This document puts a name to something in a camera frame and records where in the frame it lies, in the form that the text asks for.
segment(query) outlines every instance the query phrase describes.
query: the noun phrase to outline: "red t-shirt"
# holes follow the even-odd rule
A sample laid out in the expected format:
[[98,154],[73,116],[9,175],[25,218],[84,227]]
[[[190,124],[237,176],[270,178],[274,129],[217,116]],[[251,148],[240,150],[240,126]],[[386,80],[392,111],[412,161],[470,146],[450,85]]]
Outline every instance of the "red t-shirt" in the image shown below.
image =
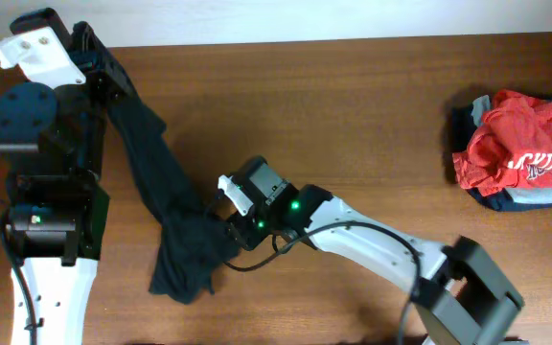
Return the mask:
[[552,102],[502,90],[464,152],[452,159],[459,185],[488,196],[504,187],[552,188]]

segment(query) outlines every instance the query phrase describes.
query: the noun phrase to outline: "white wall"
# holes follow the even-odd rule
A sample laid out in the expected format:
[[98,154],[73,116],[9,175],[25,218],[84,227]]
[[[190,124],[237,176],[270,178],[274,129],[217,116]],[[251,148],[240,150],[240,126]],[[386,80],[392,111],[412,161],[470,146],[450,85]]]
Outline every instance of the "white wall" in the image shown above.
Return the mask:
[[0,39],[46,6],[110,47],[552,31],[552,0],[0,0]]

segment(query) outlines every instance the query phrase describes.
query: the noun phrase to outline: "table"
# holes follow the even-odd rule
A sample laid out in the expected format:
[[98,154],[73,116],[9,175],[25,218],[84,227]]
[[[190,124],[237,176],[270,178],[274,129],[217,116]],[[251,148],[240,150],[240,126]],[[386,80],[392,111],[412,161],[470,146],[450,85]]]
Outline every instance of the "table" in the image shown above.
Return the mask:
[[[361,213],[418,237],[480,242],[526,308],[510,330],[552,344],[552,209],[486,210],[452,181],[447,116],[500,88],[552,93],[552,34],[114,49],[164,138],[208,200],[217,178],[262,154],[297,186],[320,185]],[[0,95],[21,81],[0,70]],[[7,171],[0,158],[0,196]],[[158,223],[142,205],[124,146],[105,135],[111,196],[84,344],[323,344],[395,334],[405,295],[367,269],[305,246],[252,273],[214,273],[190,306],[148,294]],[[251,265],[263,243],[234,261]],[[0,344],[12,328],[0,247]],[[407,332],[425,332],[415,312]]]

